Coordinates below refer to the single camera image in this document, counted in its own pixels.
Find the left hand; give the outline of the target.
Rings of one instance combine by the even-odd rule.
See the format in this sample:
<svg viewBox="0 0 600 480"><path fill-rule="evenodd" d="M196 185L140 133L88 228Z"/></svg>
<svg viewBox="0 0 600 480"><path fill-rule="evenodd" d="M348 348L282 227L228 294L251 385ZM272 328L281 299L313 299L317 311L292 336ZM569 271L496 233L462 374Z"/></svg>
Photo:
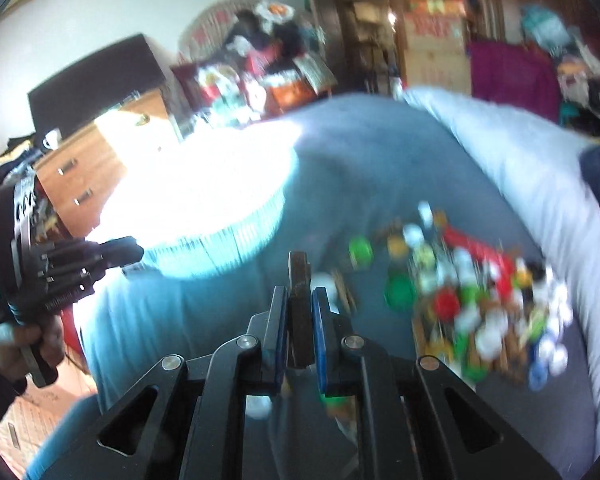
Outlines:
<svg viewBox="0 0 600 480"><path fill-rule="evenodd" d="M0 376L12 385L29 374L21 350L31 344L39 344L43 360L52 370L57 370L65 357L61 318L54 316L44 328L38 325L0 325Z"/></svg>

